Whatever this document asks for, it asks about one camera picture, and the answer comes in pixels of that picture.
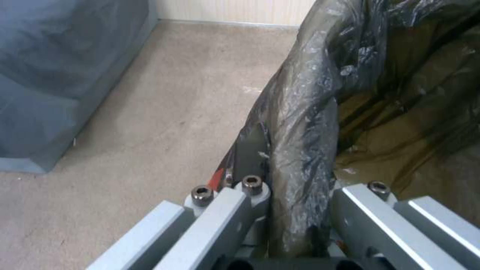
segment bolt head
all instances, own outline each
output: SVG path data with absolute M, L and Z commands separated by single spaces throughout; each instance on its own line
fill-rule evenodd
M 386 201 L 390 195 L 390 188 L 383 182 L 372 181 L 367 184 L 368 189 L 375 193 L 380 199 Z
M 213 190 L 207 185 L 199 185 L 192 189 L 193 204 L 200 207 L 206 207 L 213 201 Z
M 242 191 L 250 196 L 262 193 L 262 179 L 257 175 L 247 175 L 241 181 Z

